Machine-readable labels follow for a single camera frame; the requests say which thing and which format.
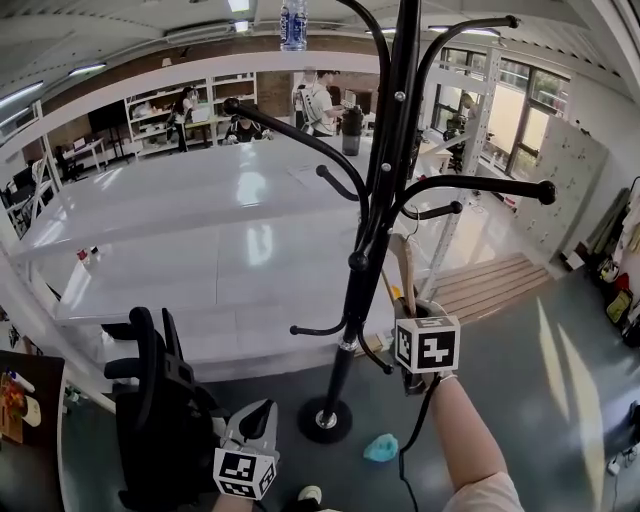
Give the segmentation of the wooden tissue box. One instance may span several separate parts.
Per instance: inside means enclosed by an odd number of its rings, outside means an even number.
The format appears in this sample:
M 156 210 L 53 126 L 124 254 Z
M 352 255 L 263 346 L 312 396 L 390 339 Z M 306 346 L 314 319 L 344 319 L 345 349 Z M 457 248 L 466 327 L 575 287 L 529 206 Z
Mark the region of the wooden tissue box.
M 24 388 L 4 373 L 0 378 L 0 435 L 16 444 L 23 443 L 25 407 Z

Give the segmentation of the large white metal shelving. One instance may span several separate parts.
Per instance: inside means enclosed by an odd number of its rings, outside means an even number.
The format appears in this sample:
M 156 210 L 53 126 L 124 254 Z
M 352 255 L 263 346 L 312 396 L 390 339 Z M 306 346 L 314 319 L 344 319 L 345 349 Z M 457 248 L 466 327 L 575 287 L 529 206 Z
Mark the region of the large white metal shelving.
M 0 243 L 0 306 L 44 353 L 97 385 L 137 345 L 103 327 L 131 309 L 174 317 L 198 378 L 329 364 L 359 208 L 286 138 L 174 155 L 70 185 Z

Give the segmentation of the black thermos jug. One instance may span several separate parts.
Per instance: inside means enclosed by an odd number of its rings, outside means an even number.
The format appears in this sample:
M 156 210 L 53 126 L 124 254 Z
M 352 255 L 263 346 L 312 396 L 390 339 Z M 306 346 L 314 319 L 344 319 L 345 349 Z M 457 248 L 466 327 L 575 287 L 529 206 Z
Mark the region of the black thermos jug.
M 363 113 L 359 106 L 344 111 L 341 122 L 342 153 L 357 156 L 360 150 Z

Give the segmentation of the black office chair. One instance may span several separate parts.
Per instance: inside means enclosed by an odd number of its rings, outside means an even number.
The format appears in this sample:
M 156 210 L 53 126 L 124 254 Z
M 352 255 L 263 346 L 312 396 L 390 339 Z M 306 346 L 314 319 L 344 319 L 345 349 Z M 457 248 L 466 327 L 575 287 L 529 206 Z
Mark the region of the black office chair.
M 184 360 L 174 319 L 163 309 L 164 330 L 155 329 L 145 307 L 129 313 L 133 358 L 110 361 L 110 380 L 135 378 L 135 390 L 115 398 L 117 437 L 125 487 L 118 496 L 131 512 L 173 512 L 217 491 L 215 420 L 228 414 L 195 379 Z

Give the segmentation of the white locker cabinet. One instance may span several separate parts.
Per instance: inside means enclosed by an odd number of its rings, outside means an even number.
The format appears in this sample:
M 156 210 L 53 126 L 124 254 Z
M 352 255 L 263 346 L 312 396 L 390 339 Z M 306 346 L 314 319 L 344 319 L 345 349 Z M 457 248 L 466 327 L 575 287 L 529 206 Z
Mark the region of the white locker cabinet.
M 547 260 L 568 250 L 576 229 L 608 158 L 608 149 L 568 122 L 549 120 L 534 167 L 537 181 L 556 188 L 551 205 L 523 198 L 514 225 Z

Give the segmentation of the black coat rack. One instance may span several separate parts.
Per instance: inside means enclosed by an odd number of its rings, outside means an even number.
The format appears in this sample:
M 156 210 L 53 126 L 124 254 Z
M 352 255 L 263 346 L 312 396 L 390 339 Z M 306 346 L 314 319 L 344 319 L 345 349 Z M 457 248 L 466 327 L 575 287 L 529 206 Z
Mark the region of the black coat rack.
M 341 401 L 340 394 L 356 348 L 362 348 L 385 374 L 391 374 L 393 371 L 391 365 L 367 347 L 364 325 L 382 272 L 395 221 L 398 215 L 404 212 L 408 201 L 421 192 L 440 187 L 509 193 L 534 198 L 543 205 L 550 205 L 556 200 L 556 188 L 548 180 L 531 183 L 440 175 L 426 178 L 414 185 L 406 183 L 423 88 L 437 54 L 451 39 L 467 29 L 515 29 L 520 24 L 519 18 L 506 15 L 471 19 L 455 24 L 442 32 L 426 51 L 421 52 L 419 46 L 422 0 L 400 0 L 393 42 L 386 41 L 378 21 L 357 0 L 337 2 L 351 9 L 366 24 L 375 41 L 379 59 L 378 107 L 369 168 L 365 177 L 360 176 L 344 155 L 321 139 L 245 107 L 235 98 L 224 103 L 226 112 L 256 121 L 328 157 L 342 168 L 355 187 L 353 192 L 349 192 L 330 172 L 325 171 L 322 174 L 339 195 L 358 203 L 360 208 L 355 247 L 348 258 L 350 275 L 341 320 L 336 326 L 324 330 L 299 326 L 292 326 L 290 329 L 293 335 L 341 336 L 326 395 L 309 400 L 298 412 L 299 430 L 307 439 L 319 444 L 339 442 L 352 428 L 352 413 Z

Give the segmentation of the person's right forearm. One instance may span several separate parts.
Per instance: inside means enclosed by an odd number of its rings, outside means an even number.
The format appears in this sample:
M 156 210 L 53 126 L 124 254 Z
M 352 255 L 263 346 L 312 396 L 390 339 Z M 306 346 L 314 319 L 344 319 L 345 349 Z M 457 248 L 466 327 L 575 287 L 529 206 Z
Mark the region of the person's right forearm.
M 508 472 L 498 443 L 454 374 L 439 378 L 429 410 L 455 491 Z

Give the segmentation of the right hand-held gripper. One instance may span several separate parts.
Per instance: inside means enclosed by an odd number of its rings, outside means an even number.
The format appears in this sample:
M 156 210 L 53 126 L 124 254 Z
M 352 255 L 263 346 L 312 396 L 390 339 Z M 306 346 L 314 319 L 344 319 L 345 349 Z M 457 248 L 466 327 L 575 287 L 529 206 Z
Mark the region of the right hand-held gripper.
M 454 372 L 459 366 L 460 323 L 456 316 L 445 316 L 437 303 L 416 299 L 416 318 L 409 317 L 404 297 L 393 302 L 394 359 L 401 367 L 402 382 L 408 396 L 426 390 L 423 374 Z

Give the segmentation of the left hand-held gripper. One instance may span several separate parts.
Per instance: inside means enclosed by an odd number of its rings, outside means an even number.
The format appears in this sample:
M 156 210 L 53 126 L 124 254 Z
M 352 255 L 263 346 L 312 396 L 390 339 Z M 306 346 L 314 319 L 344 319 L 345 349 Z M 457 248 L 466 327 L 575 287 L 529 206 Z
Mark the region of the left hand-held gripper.
M 215 450 L 213 479 L 222 494 L 261 500 L 277 476 L 278 405 L 250 403 L 228 420 L 224 442 Z

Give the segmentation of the white cup with colourful items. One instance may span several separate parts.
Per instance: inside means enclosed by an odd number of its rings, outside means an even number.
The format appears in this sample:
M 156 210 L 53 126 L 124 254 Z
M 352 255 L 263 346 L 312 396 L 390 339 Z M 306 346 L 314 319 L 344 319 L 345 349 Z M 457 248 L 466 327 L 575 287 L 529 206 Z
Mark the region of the white cup with colourful items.
M 42 421 L 39 402 L 32 396 L 23 395 L 19 406 L 21 418 L 31 427 L 38 427 Z

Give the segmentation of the person's left forearm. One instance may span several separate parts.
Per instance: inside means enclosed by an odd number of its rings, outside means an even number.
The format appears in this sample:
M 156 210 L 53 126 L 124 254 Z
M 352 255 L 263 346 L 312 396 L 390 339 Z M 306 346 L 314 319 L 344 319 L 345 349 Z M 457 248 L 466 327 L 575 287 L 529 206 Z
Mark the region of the person's left forearm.
M 251 499 L 220 494 L 211 512 L 253 512 L 253 506 Z

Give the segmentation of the wooden steps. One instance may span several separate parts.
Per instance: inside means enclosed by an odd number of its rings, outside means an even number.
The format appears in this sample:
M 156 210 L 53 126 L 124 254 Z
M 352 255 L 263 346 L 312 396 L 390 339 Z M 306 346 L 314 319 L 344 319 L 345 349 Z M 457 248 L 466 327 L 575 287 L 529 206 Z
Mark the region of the wooden steps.
M 461 324 L 499 312 L 553 280 L 540 264 L 522 253 L 447 271 L 436 278 L 433 301 Z

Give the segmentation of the wooden hanger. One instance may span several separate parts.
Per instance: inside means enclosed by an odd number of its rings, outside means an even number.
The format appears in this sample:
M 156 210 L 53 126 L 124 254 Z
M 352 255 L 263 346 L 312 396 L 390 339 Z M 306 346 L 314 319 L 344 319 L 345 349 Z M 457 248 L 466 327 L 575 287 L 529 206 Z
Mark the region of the wooden hanger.
M 389 238 L 388 250 L 396 257 L 398 270 L 402 284 L 402 296 L 394 294 L 395 288 L 391 285 L 385 271 L 382 271 L 382 277 L 387 289 L 391 303 L 394 304 L 400 299 L 404 300 L 403 311 L 407 318 L 417 317 L 416 293 L 414 288 L 414 263 L 413 253 L 410 239 L 418 232 L 420 227 L 418 208 L 415 207 L 415 229 L 406 235 L 391 231 Z

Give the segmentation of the dark wooden desk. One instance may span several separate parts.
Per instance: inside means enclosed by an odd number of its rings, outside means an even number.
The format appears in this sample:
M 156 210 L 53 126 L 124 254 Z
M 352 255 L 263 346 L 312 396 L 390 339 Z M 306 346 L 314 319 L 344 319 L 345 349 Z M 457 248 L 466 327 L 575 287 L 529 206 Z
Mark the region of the dark wooden desk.
M 40 404 L 42 421 L 34 428 L 23 421 L 23 443 L 53 450 L 58 444 L 63 397 L 64 360 L 0 350 L 0 378 L 6 373 L 20 384 L 25 395 Z

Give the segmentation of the clear water bottle blue label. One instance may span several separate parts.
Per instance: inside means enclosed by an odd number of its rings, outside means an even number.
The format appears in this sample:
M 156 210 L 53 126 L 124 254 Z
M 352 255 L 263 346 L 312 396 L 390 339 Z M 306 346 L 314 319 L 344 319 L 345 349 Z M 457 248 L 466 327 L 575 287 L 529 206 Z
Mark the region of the clear water bottle blue label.
M 307 49 L 307 0 L 283 0 L 280 10 L 280 49 L 305 51 Z

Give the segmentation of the person's beige clothing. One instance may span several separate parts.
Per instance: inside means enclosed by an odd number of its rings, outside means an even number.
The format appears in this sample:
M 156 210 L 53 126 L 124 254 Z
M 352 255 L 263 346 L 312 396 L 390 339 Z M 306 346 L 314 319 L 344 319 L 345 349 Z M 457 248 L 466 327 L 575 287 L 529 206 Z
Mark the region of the person's beige clothing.
M 465 485 L 447 502 L 442 512 L 525 512 L 510 476 L 498 472 Z

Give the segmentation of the yellow-green bag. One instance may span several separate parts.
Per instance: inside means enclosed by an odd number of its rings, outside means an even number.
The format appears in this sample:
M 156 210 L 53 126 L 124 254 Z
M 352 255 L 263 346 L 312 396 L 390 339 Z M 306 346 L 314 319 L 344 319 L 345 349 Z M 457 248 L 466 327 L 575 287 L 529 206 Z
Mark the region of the yellow-green bag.
M 633 294 L 628 289 L 620 290 L 612 299 L 606 307 L 606 315 L 614 325 L 619 324 L 625 318 L 631 307 L 632 301 Z

